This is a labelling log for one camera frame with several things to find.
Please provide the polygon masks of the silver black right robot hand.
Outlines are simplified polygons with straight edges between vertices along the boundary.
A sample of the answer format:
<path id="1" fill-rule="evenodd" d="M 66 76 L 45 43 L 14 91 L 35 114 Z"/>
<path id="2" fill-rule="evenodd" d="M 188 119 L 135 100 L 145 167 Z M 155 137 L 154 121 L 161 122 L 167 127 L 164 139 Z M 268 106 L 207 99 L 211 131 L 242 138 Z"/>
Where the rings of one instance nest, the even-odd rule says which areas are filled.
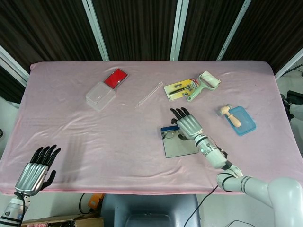
<path id="1" fill-rule="evenodd" d="M 175 118 L 171 119 L 171 124 L 179 127 L 178 137 L 181 140 L 194 140 L 203 134 L 202 126 L 186 108 L 171 108 L 170 111 L 175 115 Z"/>

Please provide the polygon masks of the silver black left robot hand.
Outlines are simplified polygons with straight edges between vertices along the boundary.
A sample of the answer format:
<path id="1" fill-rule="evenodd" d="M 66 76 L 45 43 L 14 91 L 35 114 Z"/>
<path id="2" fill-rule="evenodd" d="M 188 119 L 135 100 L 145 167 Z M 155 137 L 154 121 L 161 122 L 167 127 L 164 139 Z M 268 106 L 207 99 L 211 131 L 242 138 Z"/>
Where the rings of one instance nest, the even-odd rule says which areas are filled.
<path id="1" fill-rule="evenodd" d="M 56 145 L 38 148 L 24 167 L 15 185 L 15 195 L 19 198 L 32 197 L 50 186 L 54 181 L 56 171 L 52 170 L 49 178 L 46 179 L 46 177 L 60 151 L 61 149 Z"/>

